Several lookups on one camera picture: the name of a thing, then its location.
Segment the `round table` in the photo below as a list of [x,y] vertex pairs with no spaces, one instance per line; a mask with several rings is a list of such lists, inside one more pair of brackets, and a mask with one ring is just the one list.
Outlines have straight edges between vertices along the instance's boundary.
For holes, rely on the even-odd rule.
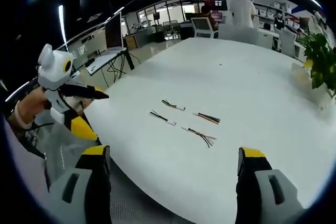
[[[191,38],[127,74],[106,91],[109,99],[94,101],[85,114],[125,174],[187,220],[235,222],[241,146],[261,150],[309,207],[332,170],[336,116],[317,116],[317,107],[293,84],[293,62],[254,45]],[[150,116],[152,110],[177,125]],[[221,122],[193,115],[198,112]],[[218,139],[208,148],[181,127]]]

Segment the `office chair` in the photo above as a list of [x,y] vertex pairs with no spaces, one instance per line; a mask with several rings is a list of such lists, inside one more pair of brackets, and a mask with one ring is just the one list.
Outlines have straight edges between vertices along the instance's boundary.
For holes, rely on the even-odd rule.
[[236,28],[233,33],[233,40],[256,45],[258,40],[258,34],[259,32],[257,28],[251,28],[251,27]]
[[212,29],[209,18],[192,18],[191,22],[194,26],[195,38],[204,37],[204,38],[218,38],[218,31]]
[[169,21],[163,22],[163,33],[164,33],[164,37],[170,37],[172,36],[173,32],[172,32],[172,26],[171,23]]
[[172,27],[173,37],[175,37],[176,35],[176,38],[179,38],[181,25],[177,22],[177,20],[172,20],[171,27]]
[[296,34],[291,31],[282,29],[280,33],[280,41],[281,41],[281,52],[284,55],[287,55],[292,58],[296,58],[295,55],[295,46],[294,42],[296,39]]
[[234,26],[231,24],[219,24],[218,26],[218,38],[233,40]]
[[272,49],[273,40],[274,38],[271,34],[258,33],[257,46]]

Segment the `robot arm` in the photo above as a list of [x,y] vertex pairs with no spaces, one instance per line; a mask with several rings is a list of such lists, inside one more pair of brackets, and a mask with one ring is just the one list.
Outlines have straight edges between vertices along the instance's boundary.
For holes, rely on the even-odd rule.
[[88,99],[105,99],[109,96],[101,90],[72,81],[70,74],[73,55],[52,50],[46,44],[38,58],[38,83],[46,90],[45,96],[50,102],[50,115],[56,122],[64,124],[74,135],[97,140],[89,124],[64,100],[64,96],[76,96]]

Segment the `window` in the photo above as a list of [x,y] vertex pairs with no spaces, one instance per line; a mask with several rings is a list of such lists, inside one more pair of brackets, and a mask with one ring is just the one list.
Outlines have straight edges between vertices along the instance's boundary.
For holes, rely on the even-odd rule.
[[146,20],[146,14],[145,14],[145,10],[141,10],[138,12],[138,17],[140,22],[144,22]]
[[147,17],[147,20],[150,21],[150,23],[148,24],[148,26],[155,25],[154,17],[153,17],[154,13],[155,13],[154,6],[151,6],[151,7],[149,7],[149,8],[146,9],[146,17]]
[[169,1],[167,2],[170,20],[177,20],[178,23],[182,23],[184,21],[184,18],[180,0],[175,0],[175,3],[173,3],[172,1],[170,1],[171,3],[169,3]]
[[121,34],[123,37],[127,36],[127,25],[124,18],[121,18]]
[[182,1],[183,13],[198,13],[197,0],[181,0],[181,1]]
[[169,15],[167,11],[167,6],[165,2],[157,4],[155,9],[158,13],[160,13],[159,25],[162,25],[163,22],[169,22]]

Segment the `wire connector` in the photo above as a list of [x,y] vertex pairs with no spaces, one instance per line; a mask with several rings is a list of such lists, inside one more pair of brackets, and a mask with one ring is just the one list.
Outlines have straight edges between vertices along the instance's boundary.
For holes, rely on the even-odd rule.
[[169,103],[167,100],[162,100],[162,102],[167,105],[168,107],[171,107],[171,108],[174,108],[174,109],[177,109],[177,110],[181,110],[181,111],[185,111],[185,107],[183,108],[179,108],[177,105],[175,104],[171,104]]
[[163,116],[160,116],[159,114],[157,114],[154,110],[152,110],[151,112],[149,112],[149,115],[152,115],[156,118],[160,118],[162,119],[163,121],[165,121],[167,124],[170,124],[171,126],[175,126],[176,125],[176,122],[169,122],[167,118],[164,118]]

